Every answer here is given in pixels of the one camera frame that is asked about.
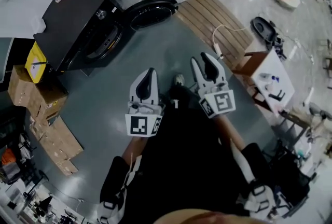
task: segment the orange object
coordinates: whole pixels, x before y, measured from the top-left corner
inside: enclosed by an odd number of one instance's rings
[[[3,165],[16,162],[16,157],[10,148],[7,148],[5,153],[2,154],[1,162]]]

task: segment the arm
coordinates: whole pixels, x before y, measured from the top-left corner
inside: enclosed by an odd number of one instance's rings
[[[244,140],[225,115],[218,115],[213,118],[213,121],[224,141],[232,140],[240,151],[245,148]]]
[[[126,164],[130,165],[131,161],[134,164],[136,158],[142,154],[146,143],[147,143],[148,137],[138,137],[138,136],[133,136],[131,139],[128,147],[122,154],[122,158],[126,162]]]

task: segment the wooden bench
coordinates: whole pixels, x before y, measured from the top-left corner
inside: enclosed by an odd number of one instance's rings
[[[246,27],[219,0],[187,0],[180,4],[176,15],[210,47],[213,47],[212,33],[220,24],[234,30]],[[252,41],[248,30],[235,32],[222,26],[215,33],[215,42],[230,69],[242,61]]]

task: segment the grey floor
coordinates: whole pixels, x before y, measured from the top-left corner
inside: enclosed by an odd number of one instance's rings
[[[96,69],[90,77],[81,71],[66,72],[61,81],[68,88],[69,97],[61,117],[84,152],[72,159],[78,173],[65,177],[39,147],[35,151],[37,166],[50,178],[45,186],[72,209],[78,205],[75,199],[87,201],[78,212],[95,220],[95,208],[111,162],[122,154],[130,140],[125,124],[130,84],[139,73],[154,67],[161,93],[168,90],[173,76],[179,72],[190,87],[193,77],[189,61],[192,56],[200,59],[201,51],[213,53],[182,21],[173,17],[136,33],[108,67]],[[247,143],[257,142],[263,148],[274,134],[240,82],[226,71],[237,107],[229,118]],[[33,145],[38,145],[31,138]]]
[[[256,16],[272,20],[281,33],[287,35],[286,55],[295,44],[293,40],[298,39],[302,48],[290,61],[284,62],[296,90],[292,104],[300,105],[314,86],[312,101],[332,110],[332,105],[324,104],[332,91],[326,88],[326,72],[322,70],[324,50],[317,45],[319,39],[332,34],[332,18],[326,5],[315,0],[301,0],[296,10],[289,11],[274,0],[220,1],[244,26]],[[251,51],[264,49],[258,41],[250,47]],[[173,75],[179,72],[191,86],[189,59],[193,55],[198,57],[201,51],[211,52],[180,20],[172,18],[168,23],[137,33],[107,68],[95,70],[90,77],[80,71],[67,72],[61,80],[70,95],[61,116],[84,147],[84,152],[73,159],[79,172],[65,177],[39,148],[35,158],[51,182],[45,186],[73,209],[78,203],[75,199],[85,199],[87,203],[80,205],[78,212],[95,220],[100,189],[112,159],[123,152],[130,140],[126,136],[124,116],[131,82],[140,72],[154,67],[161,92],[168,89]],[[267,120],[240,82],[229,71],[227,75],[237,102],[237,110],[229,115],[230,120],[247,143],[258,142],[261,147],[265,146],[273,138]]]
[[[312,101],[320,107],[332,111],[332,104],[326,104],[332,95],[328,90],[327,72],[322,69],[323,56],[326,47],[319,46],[320,39],[332,38],[332,17],[326,4],[316,0],[301,0],[297,9],[291,11],[281,7],[275,0],[220,0],[234,13],[244,26],[260,16],[273,21],[277,32],[285,39],[284,52],[288,56],[298,40],[302,48],[298,48],[291,60],[284,62],[290,76],[296,95],[290,105],[300,106],[308,96],[310,88],[315,92]],[[248,51],[265,50],[265,46],[258,40],[250,46]],[[273,116],[267,118],[275,122]]]

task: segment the sticker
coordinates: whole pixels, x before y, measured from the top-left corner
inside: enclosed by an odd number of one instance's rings
[[[51,107],[53,107],[53,106],[56,106],[57,103],[58,103],[58,101],[55,101],[55,102],[50,103],[49,105],[47,105],[46,109],[49,109],[49,108],[51,108]]]
[[[232,101],[228,93],[214,95],[218,111],[231,110],[233,108]]]
[[[158,118],[156,119],[155,126],[154,126],[154,128],[153,128],[153,130],[152,130],[151,135],[155,135],[155,134],[157,134],[157,131],[158,131],[158,128],[159,128],[160,122],[161,122],[161,118],[158,117]]]
[[[147,117],[132,116],[130,133],[136,135],[147,135]]]
[[[33,60],[33,63],[38,63],[39,60],[38,58],[35,58]],[[31,75],[33,76],[33,78],[36,78],[37,77],[37,74],[39,72],[39,69],[40,69],[41,65],[40,64],[32,64],[31,67],[30,67],[30,73]]]
[[[205,111],[206,115],[208,117],[210,117],[212,114],[213,114],[213,110],[211,109],[210,105],[208,104],[208,102],[206,101],[206,99],[203,99],[201,102],[200,102],[203,110]]]

